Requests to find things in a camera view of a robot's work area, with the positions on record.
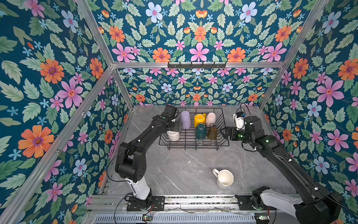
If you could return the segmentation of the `dark green mug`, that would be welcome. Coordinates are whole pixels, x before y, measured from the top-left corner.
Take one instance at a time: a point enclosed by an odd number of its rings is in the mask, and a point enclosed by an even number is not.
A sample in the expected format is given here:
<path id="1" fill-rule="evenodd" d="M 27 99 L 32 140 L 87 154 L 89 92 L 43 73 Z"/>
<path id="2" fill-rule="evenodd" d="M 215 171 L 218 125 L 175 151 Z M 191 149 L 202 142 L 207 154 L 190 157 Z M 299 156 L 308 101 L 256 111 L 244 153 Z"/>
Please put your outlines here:
<path id="1" fill-rule="evenodd" d="M 207 126 L 200 123 L 195 129 L 195 138 L 198 140 L 204 140 L 207 136 Z"/>

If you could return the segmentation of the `cream white mug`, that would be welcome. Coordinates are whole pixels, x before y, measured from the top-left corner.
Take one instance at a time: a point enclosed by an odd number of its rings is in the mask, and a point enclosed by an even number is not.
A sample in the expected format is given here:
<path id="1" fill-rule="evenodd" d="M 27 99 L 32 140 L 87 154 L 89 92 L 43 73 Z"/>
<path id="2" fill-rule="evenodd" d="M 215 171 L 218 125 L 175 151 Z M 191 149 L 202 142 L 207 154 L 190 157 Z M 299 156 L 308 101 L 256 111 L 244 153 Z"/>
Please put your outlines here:
<path id="1" fill-rule="evenodd" d="M 234 182 L 233 174 L 227 169 L 223 169 L 221 171 L 217 169 L 213 169 L 212 173 L 216 177 L 217 185 L 222 189 L 226 189 L 227 187 L 231 186 Z"/>

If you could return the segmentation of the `red inside white mug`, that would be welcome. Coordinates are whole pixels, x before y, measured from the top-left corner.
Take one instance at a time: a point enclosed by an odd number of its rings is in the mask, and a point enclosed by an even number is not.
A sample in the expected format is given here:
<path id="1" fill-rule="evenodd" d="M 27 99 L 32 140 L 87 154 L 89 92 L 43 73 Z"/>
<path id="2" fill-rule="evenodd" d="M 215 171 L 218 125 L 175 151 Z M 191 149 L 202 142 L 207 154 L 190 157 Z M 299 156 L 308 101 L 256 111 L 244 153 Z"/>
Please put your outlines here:
<path id="1" fill-rule="evenodd" d="M 180 139 L 180 133 L 176 131 L 167 131 L 167 135 L 170 141 L 178 141 Z"/>

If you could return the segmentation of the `yellow mug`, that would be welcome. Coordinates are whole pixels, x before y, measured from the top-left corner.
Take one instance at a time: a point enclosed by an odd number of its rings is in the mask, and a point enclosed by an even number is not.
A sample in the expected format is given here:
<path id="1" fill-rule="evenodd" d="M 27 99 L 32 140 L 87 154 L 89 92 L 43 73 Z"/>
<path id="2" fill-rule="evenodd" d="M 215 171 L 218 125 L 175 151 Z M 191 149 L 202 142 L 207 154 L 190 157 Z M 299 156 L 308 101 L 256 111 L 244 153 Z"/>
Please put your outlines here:
<path id="1" fill-rule="evenodd" d="M 200 123 L 205 124 L 206 114 L 205 113 L 198 113 L 194 117 L 194 126 L 197 127 Z"/>

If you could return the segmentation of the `pale pink mug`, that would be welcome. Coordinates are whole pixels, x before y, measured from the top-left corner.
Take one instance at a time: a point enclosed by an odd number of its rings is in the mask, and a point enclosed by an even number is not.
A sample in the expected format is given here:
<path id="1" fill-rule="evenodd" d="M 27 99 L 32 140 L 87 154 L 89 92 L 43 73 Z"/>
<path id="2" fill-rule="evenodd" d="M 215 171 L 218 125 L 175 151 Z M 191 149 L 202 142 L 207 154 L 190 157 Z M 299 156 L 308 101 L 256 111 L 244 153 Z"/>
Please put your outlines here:
<path id="1" fill-rule="evenodd" d="M 209 127 L 210 125 L 215 125 L 215 123 L 216 123 L 216 114 L 208 113 L 205 119 L 206 126 Z"/>

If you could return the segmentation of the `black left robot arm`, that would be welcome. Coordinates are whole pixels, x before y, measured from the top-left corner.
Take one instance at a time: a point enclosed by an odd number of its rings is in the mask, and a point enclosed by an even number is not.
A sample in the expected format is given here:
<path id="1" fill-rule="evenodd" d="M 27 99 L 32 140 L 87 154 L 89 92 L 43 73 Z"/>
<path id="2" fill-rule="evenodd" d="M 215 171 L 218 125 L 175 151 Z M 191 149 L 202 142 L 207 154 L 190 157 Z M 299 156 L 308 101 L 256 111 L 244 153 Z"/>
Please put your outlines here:
<path id="1" fill-rule="evenodd" d="M 143 211 L 151 209 L 153 204 L 153 193 L 145 180 L 146 153 L 159 136 L 180 129 L 180 122 L 176 120 L 178 115 L 177 107 L 166 105 L 164 112 L 154 116 L 150 125 L 138 137 L 119 146 L 115 172 L 132 190 L 130 203 Z"/>

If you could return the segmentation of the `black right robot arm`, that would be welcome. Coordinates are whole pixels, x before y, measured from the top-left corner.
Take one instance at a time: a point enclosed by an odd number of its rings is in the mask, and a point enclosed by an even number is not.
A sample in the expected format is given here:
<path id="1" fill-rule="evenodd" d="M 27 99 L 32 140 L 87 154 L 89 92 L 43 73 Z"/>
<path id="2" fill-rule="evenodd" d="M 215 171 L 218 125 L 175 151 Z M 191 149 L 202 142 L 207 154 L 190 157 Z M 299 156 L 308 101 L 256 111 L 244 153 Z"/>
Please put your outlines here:
<path id="1" fill-rule="evenodd" d="M 295 217 L 301 224 L 331 224 L 338 220 L 343 197 L 330 192 L 315 181 L 288 153 L 285 146 L 273 135 L 266 135 L 261 120 L 249 116 L 244 127 L 225 127 L 220 133 L 230 141 L 249 144 L 252 152 L 258 152 L 271 162 L 290 182 L 298 197 L 273 191 L 267 186 L 252 192 L 251 202 L 255 209 L 273 207 Z"/>

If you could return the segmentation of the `lilac cup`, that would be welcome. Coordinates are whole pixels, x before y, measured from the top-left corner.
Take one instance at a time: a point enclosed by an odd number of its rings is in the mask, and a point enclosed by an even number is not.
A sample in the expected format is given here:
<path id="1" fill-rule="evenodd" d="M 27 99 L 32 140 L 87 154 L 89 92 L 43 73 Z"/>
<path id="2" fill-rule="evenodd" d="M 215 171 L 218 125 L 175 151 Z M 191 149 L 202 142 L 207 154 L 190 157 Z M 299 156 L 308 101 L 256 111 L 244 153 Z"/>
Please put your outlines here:
<path id="1" fill-rule="evenodd" d="M 181 112 L 182 129 L 187 130 L 191 127 L 191 118 L 189 111 Z"/>

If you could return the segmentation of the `olive glass cup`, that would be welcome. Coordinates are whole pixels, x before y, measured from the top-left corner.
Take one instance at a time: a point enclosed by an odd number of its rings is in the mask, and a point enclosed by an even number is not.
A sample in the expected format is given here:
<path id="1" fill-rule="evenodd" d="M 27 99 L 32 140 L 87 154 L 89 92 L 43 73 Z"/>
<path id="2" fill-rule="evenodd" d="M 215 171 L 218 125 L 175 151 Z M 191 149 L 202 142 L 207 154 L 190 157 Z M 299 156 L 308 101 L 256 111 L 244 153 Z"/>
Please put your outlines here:
<path id="1" fill-rule="evenodd" d="M 217 127 L 215 126 L 215 124 L 210 124 L 208 134 L 207 134 L 207 138 L 212 140 L 212 141 L 215 141 L 215 140 L 217 140 L 217 136 L 218 136 Z"/>

